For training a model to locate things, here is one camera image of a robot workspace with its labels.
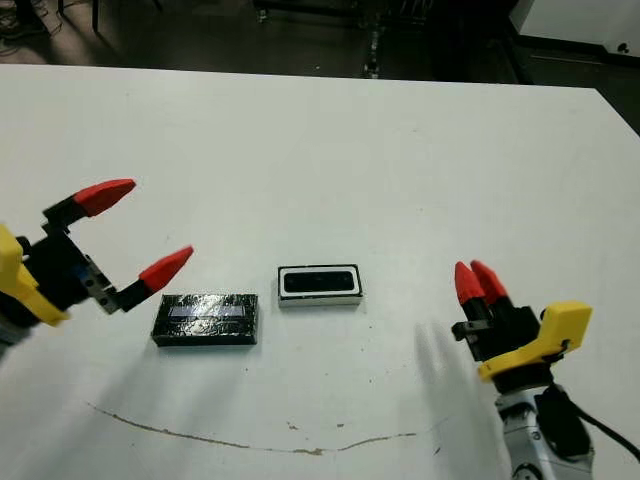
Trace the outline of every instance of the white table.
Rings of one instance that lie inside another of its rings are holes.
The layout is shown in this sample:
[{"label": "white table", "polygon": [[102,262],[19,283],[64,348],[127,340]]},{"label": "white table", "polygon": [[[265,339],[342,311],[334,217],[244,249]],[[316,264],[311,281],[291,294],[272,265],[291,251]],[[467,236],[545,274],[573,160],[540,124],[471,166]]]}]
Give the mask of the white table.
[{"label": "white table", "polygon": [[[0,105],[15,234],[133,177],[72,229],[114,283],[193,243],[165,293],[261,306],[253,348],[158,349],[159,296],[37,328],[0,366],[3,479],[506,479],[495,389],[449,332],[453,265],[476,257],[517,304],[594,307],[557,380],[640,443],[640,140],[597,92],[0,66]],[[355,311],[278,308],[279,265],[341,262]],[[592,436],[597,478],[637,478]]]}]

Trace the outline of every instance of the black rectangular block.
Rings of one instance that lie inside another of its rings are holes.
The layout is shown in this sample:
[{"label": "black rectangular block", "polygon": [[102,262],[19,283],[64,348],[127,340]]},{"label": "black rectangular block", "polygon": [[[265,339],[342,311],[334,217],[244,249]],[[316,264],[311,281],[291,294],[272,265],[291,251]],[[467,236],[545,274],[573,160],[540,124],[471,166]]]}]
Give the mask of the black rectangular block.
[{"label": "black rectangular block", "polygon": [[163,295],[151,338],[158,346],[255,345],[257,329],[257,295]]}]

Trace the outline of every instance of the cable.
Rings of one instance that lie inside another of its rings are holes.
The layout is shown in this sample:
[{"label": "cable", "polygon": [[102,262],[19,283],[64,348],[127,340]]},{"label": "cable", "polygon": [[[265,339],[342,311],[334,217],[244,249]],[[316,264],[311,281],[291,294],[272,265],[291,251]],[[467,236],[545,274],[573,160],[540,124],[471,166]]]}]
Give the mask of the cable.
[{"label": "cable", "polygon": [[626,448],[631,453],[631,455],[636,457],[636,460],[638,462],[640,462],[640,448],[636,447],[633,443],[631,443],[629,440],[624,438],[622,435],[620,435],[615,430],[607,427],[606,425],[604,425],[599,420],[596,420],[595,418],[593,418],[591,415],[586,413],[584,410],[582,410],[579,406],[577,406],[571,400],[569,400],[569,404],[571,404],[571,406],[575,409],[576,414],[578,415],[578,417],[583,419],[585,422],[590,423],[594,427],[597,427],[606,436],[608,436],[612,440],[618,442],[620,445],[622,445],[624,448]]}]

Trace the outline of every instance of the brown stain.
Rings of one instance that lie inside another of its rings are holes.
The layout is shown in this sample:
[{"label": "brown stain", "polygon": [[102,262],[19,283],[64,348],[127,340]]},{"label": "brown stain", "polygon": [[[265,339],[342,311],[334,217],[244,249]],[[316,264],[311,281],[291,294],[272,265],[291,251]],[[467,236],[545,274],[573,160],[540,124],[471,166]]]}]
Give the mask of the brown stain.
[{"label": "brown stain", "polygon": [[395,435],[385,435],[384,437],[367,438],[366,440],[360,440],[359,442],[352,443],[351,445],[347,445],[346,447],[337,448],[334,451],[335,452],[346,452],[347,450],[350,450],[350,449],[356,448],[356,447],[361,447],[362,445],[366,445],[368,443],[383,442],[385,440],[391,440],[392,438],[415,437],[416,435],[418,435],[417,432],[410,432],[410,433],[397,433]]},{"label": "brown stain", "polygon": [[[280,448],[254,447],[252,445],[247,445],[243,443],[227,442],[225,440],[217,440],[215,438],[201,437],[199,435],[190,435],[187,433],[172,432],[171,430],[168,430],[166,428],[152,427],[150,425],[134,422],[133,420],[129,420],[128,418],[121,417],[120,415],[117,415],[113,412],[103,410],[100,407],[93,405],[92,403],[89,403],[89,402],[86,402],[86,403],[98,413],[106,415],[107,417],[111,417],[113,420],[117,420],[118,422],[124,423],[131,427],[139,428],[140,430],[144,430],[147,432],[159,433],[161,435],[184,438],[187,440],[195,440],[197,442],[204,442],[204,443],[209,443],[213,445],[219,445],[222,447],[241,448],[245,450],[254,450],[254,451],[260,451],[260,452],[292,453],[292,454],[311,455],[314,457],[319,457],[319,456],[322,456],[325,452],[334,452],[334,453],[346,452],[347,450],[351,450],[352,448],[358,448],[363,445],[368,445],[371,443],[383,442],[383,441],[392,440],[395,438],[402,438],[402,437],[415,437],[418,435],[417,432],[409,432],[409,433],[397,433],[395,435],[384,435],[380,437],[372,437],[372,438],[367,438],[365,440],[360,440],[359,442],[351,443],[341,448],[314,448],[314,449],[296,448],[293,450],[286,450],[286,449],[280,449]],[[435,428],[439,427],[441,424],[446,422],[448,419],[449,417],[445,417],[443,420],[440,420],[438,423],[436,423],[434,426],[432,426],[430,429],[428,429],[426,432],[423,432],[423,433],[431,432],[432,430],[434,430]],[[341,426],[344,426],[344,424],[339,423],[337,426],[338,428],[341,428]]]}]

